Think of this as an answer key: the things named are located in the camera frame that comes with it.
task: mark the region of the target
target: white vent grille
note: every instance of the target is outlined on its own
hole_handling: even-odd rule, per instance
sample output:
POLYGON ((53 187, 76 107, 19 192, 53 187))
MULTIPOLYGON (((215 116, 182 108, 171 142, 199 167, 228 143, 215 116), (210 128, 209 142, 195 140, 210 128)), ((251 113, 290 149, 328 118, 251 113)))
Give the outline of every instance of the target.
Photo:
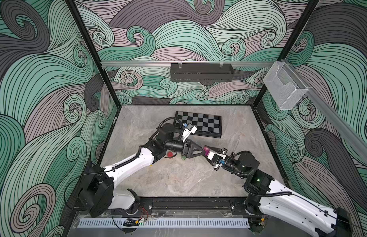
MULTIPOLYGON (((119 227, 126 218, 114 218, 119 227)), ((156 218, 141 223, 138 228, 249 228, 246 218, 156 218)), ((82 218, 78 228, 117 228, 111 218, 82 218)))

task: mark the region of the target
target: chessboard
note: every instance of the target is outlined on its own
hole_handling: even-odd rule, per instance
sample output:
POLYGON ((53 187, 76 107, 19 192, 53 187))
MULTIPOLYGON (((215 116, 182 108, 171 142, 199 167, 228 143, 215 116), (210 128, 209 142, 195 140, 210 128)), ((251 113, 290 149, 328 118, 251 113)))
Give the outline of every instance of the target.
MULTIPOLYGON (((175 116, 179 118, 182 123, 192 124, 198 128, 193 135, 221 138, 222 116, 184 111, 176 111, 175 116)), ((175 127, 180 128, 178 122, 176 122, 175 127)))

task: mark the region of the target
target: wall mural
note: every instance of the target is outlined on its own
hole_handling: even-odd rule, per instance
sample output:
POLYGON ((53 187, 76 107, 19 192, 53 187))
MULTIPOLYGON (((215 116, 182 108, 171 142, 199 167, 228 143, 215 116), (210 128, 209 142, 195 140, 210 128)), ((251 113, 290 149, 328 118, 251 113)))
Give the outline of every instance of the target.
POLYGON ((66 234, 63 191, 97 162, 117 109, 82 41, 64 0, 0 1, 2 237, 66 234))
MULTIPOLYGON (((76 0, 102 60, 275 61, 307 0, 76 0)), ((170 68, 109 67, 129 104, 252 104, 269 68, 232 82, 171 82, 170 68)))
MULTIPOLYGON (((367 1, 315 10, 287 59, 367 144, 367 1)), ((292 187, 343 207, 367 237, 367 166, 332 121, 307 97, 279 110, 269 92, 258 112, 292 187)))

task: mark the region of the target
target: marble floor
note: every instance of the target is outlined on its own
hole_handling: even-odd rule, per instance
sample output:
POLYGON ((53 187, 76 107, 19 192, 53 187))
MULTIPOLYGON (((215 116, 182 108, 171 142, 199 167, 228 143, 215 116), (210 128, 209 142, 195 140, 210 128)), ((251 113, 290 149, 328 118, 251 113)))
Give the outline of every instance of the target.
MULTIPOLYGON (((101 166, 114 164, 137 152, 165 118, 187 111, 222 116, 222 138, 190 135, 199 145, 226 148, 227 154, 249 150, 260 162, 259 169, 283 183, 268 145, 250 106, 128 105, 123 106, 101 166)), ((162 158, 125 179, 116 190, 132 188, 139 196, 247 196, 244 180, 223 169, 215 171, 203 156, 162 158)))

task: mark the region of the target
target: black cable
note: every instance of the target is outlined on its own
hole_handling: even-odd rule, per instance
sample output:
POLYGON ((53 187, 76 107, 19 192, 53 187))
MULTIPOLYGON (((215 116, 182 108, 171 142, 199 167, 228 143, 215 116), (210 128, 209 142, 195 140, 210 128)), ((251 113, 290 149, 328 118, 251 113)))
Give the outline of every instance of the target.
POLYGON ((110 172, 110 171, 112 171, 112 170, 107 170, 107 171, 97 172, 97 173, 81 174, 80 176, 77 176, 77 177, 73 178, 73 179, 72 179, 72 181, 70 181, 70 183, 68 183, 68 184, 66 185, 65 190, 64 190, 64 192, 63 192, 63 201, 64 201, 64 203, 65 203, 65 206, 66 206, 67 208, 69 208, 69 209, 73 210, 73 211, 86 211, 86 209, 82 209, 82 208, 81 208, 81 209, 76 209, 76 208, 71 207, 71 206, 69 206, 69 205, 67 204, 67 201, 66 201, 66 191, 67 191, 67 188, 70 186, 70 184, 72 184, 72 182, 74 182, 74 180, 76 180, 77 178, 80 178, 80 177, 82 177, 82 176, 84 176, 84 175, 89 175, 89 174, 103 174, 103 173, 107 173, 107 172, 110 172))
POLYGON ((222 168, 225 169, 225 170, 227 170, 227 171, 229 171, 229 172, 231 172, 231 173, 233 173, 233 174, 240 175, 242 177, 247 177, 247 176, 249 176, 249 175, 251 175, 251 174, 253 174, 255 172, 255 169, 250 169, 247 172, 238 172, 238 171, 235 171, 235 170, 233 170, 231 168, 228 168, 226 166, 222 166, 222 168))
POLYGON ((153 137, 158 133, 158 130, 161 128, 161 126, 162 126, 166 121, 171 120, 171 119, 173 119, 174 121, 177 121, 177 122, 179 123, 180 127, 181 127, 181 132, 180 132, 180 135, 179 135, 179 137, 178 137, 178 140, 181 140, 181 137, 182 137, 182 135, 183 135, 183 132, 184 132, 184 130, 185 130, 185 127, 183 126, 183 124, 182 124, 181 120, 180 120, 179 118, 177 118, 177 117, 169 117, 169 118, 166 118, 166 119, 162 120, 162 122, 161 122, 161 123, 158 125, 158 127, 157 127, 157 131, 155 131, 155 132, 152 134, 152 136, 150 136, 149 140, 152 140, 152 139, 153 139, 153 137))
POLYGON ((232 160, 233 158, 235 157, 235 154, 232 152, 231 155, 226 159, 224 160, 224 163, 227 164, 230 160, 232 160))
POLYGON ((322 211, 324 214, 338 220, 338 221, 342 221, 342 222, 345 222, 347 224, 350 224, 350 225, 353 225, 353 226, 356 226, 357 228, 360 228, 360 229, 363 229, 362 227, 358 226, 358 225, 355 225, 355 224, 352 224, 350 222, 347 222, 347 221, 343 221, 343 220, 340 220, 339 218, 337 217, 334 217, 332 215, 330 215, 327 211, 324 211, 322 210, 320 207, 316 206, 314 203, 310 202, 309 200, 307 200, 306 198, 303 198, 299 195, 296 195, 296 194, 293 194, 292 192, 277 192, 277 193, 268 193, 268 194, 257 194, 257 193, 252 193, 250 190, 248 190, 247 188, 245 189, 245 191, 247 191, 247 193, 253 195, 253 196, 257 196, 257 197, 262 197, 262 198, 269 198, 269 197, 277 197, 277 196, 283 196, 283 195, 293 195, 293 196, 296 196, 296 197, 299 197, 303 200, 305 200, 306 202, 310 203, 311 205, 315 206, 317 209, 319 209, 320 211, 322 211))
POLYGON ((247 193, 253 195, 253 196, 257 196, 257 197, 262 197, 262 198, 271 198, 271 197, 277 197, 277 196, 283 196, 283 195, 292 195, 292 192, 278 192, 278 193, 266 193, 266 194, 257 194, 257 193, 253 193, 250 190, 248 190, 247 188, 245 189, 245 191, 247 191, 247 193))
POLYGON ((122 228, 120 228, 120 227, 116 224, 116 222, 115 222, 115 220, 114 220, 114 216, 112 215, 112 211, 113 211, 113 209, 111 209, 111 218, 112 218, 112 221, 114 222, 114 224, 116 225, 116 227, 117 227, 119 230, 121 230, 121 231, 123 231, 124 233, 126 233, 122 228))
POLYGON ((164 158, 168 158, 168 159, 171 159, 171 158, 175 157, 176 155, 177 155, 177 152, 175 152, 175 154, 174 154, 173 156, 171 156, 171 157, 168 157, 168 156, 164 156, 164 158))
POLYGON ((141 153, 141 149, 142 149, 145 145, 146 145, 146 144, 139 146, 139 149, 138 149, 138 151, 137 151, 137 153, 135 154, 135 156, 134 156, 134 157, 132 157, 131 159, 129 159, 129 160, 127 160, 127 161, 125 161, 125 162, 123 162, 123 163, 121 163, 121 164, 115 165, 114 167, 112 167, 112 169, 111 169, 111 170, 118 169, 118 168, 120 168, 120 167, 122 167, 122 166, 125 166, 125 165, 127 165, 127 164, 131 163, 131 162, 132 162, 132 161, 134 161, 135 159, 137 159, 137 158, 139 157, 140 153, 141 153))
POLYGON ((251 153, 251 152, 247 150, 242 150, 241 152, 236 153, 233 157, 237 157, 238 155, 241 155, 243 153, 251 153))
POLYGON ((336 217, 334 217, 334 216, 331 216, 327 211, 322 210, 321 208, 319 208, 318 206, 316 206, 314 203, 310 202, 309 200, 306 200, 305 198, 303 198, 303 197, 301 197, 301 196, 298 196, 298 195, 293 194, 293 193, 292 193, 292 195, 293 195, 293 196, 296 196, 296 197, 299 197, 299 198, 301 198, 301 199, 303 199, 303 200, 305 200, 306 202, 308 202, 308 203, 310 203, 311 205, 313 205, 313 206, 315 206, 316 208, 318 208, 318 209, 319 209, 319 211, 324 212, 324 214, 326 214, 326 215, 328 215, 328 216, 330 216, 330 217, 332 217, 332 218, 334 218, 334 219, 337 219, 337 220, 339 220, 339 221, 342 221, 342 222, 345 222, 345 223, 347 223, 347 224, 350 224, 350 225, 356 226, 356 227, 358 227, 358 228, 360 228, 360 229, 363 229, 362 227, 360 227, 360 226, 358 226, 358 225, 354 225, 354 224, 349 223, 349 222, 347 222, 347 221, 343 221, 343 220, 340 220, 340 219, 338 219, 338 218, 336 218, 336 217))

